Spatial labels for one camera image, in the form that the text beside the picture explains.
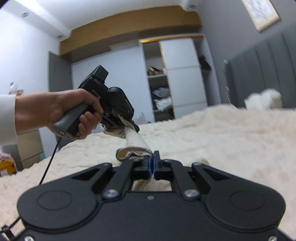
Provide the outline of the white sleeved left forearm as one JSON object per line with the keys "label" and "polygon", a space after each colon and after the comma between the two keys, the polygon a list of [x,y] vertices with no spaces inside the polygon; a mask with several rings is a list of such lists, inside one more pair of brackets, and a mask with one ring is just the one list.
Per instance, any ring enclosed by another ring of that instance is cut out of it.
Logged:
{"label": "white sleeved left forearm", "polygon": [[1,95],[0,143],[1,146],[16,144],[15,124],[16,95]]}

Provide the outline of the person's left hand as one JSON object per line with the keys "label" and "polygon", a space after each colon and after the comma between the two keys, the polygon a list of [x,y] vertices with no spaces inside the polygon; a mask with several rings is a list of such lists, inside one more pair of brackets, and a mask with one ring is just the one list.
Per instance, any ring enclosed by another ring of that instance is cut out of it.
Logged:
{"label": "person's left hand", "polygon": [[80,135],[74,139],[85,139],[102,121],[103,108],[99,100],[84,89],[17,96],[15,102],[16,133],[43,127],[47,127],[54,133],[53,124],[81,103],[91,105],[95,110],[94,113],[86,112],[79,117]]}

